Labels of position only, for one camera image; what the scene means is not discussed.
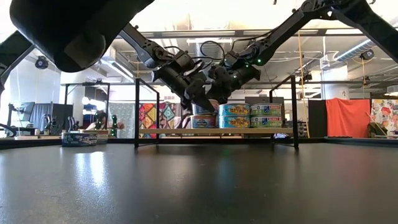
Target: orange curtain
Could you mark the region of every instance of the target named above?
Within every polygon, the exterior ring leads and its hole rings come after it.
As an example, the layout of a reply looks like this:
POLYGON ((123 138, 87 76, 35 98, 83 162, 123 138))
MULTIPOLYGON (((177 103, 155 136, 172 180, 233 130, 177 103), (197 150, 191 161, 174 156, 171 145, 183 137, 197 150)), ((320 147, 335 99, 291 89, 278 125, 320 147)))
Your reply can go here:
POLYGON ((369 100, 326 100, 328 114, 328 136, 349 136, 366 138, 366 128, 370 122, 369 100))

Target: tuna can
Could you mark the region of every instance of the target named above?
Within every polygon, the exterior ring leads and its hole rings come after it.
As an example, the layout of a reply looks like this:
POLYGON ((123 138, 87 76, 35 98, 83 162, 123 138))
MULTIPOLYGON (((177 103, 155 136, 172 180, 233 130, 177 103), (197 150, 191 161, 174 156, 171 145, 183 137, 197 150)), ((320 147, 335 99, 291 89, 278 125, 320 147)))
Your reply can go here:
POLYGON ((196 104, 192 104, 192 113, 193 115, 204 115, 204 114, 217 114, 218 112, 218 101, 216 100, 209 100, 210 103, 213 105, 215 112, 210 112, 204 108, 202 108, 201 106, 198 106, 196 104))
POLYGON ((280 128, 282 127, 282 118, 278 116, 260 116, 250 119, 252 128, 280 128))
POLYGON ((81 130, 81 133, 96 133, 97 144, 108 143, 109 130, 81 130))
POLYGON ((213 115, 192 115, 191 127, 192 128, 215 128, 216 116, 213 115))
POLYGON ((281 105, 278 103, 258 103, 250 106, 251 116, 280 116, 281 105))
POLYGON ((82 147, 97 145, 96 133, 62 133, 63 147, 82 147))
POLYGON ((220 105, 220 116, 249 116, 250 106, 245 103, 227 103, 220 105))
POLYGON ((249 116, 220 116, 220 128, 249 128, 249 116))

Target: monitor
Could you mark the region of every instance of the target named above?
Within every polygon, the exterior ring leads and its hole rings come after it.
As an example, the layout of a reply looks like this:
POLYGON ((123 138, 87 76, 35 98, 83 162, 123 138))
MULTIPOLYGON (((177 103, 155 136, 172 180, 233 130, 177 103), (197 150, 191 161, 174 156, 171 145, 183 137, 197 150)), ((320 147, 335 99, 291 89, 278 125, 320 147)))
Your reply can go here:
POLYGON ((20 121, 30 121, 30 116, 32 116, 34 102, 21 103, 16 109, 19 110, 20 121))

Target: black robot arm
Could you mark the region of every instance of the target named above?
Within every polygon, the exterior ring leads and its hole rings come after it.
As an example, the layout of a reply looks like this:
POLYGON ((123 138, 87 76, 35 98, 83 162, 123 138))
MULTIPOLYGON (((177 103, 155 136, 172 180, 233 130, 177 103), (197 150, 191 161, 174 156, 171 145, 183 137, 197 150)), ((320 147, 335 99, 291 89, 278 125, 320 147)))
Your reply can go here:
POLYGON ((155 68, 152 71, 152 81, 159 79, 167 85, 181 98, 184 109, 190 109, 191 102, 194 102, 214 111, 203 87, 206 82, 206 75, 200 71, 204 66, 203 61, 194 62, 188 52, 179 48, 176 48, 178 52, 175 55, 171 54, 156 42, 145 38, 130 24, 120 32, 120 36, 134 47, 138 59, 147 68, 155 68))
POLYGON ((259 80, 260 71, 253 65, 263 66, 287 39, 312 19, 339 20, 358 28, 394 61, 398 62, 398 32, 369 7, 366 0, 307 0, 279 27, 263 34, 242 52, 233 49, 226 54, 222 65, 209 70, 213 79, 207 97, 226 103, 233 91, 249 80, 259 80))

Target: table surface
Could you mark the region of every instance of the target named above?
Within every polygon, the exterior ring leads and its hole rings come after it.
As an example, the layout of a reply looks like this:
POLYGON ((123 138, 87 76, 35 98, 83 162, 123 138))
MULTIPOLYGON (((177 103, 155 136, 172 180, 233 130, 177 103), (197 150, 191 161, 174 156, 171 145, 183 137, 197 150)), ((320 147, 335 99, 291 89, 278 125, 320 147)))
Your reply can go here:
POLYGON ((178 128, 140 129, 141 134, 274 134, 293 133, 293 128, 178 128))
POLYGON ((0 151, 0 223, 397 223, 398 150, 108 144, 0 151))

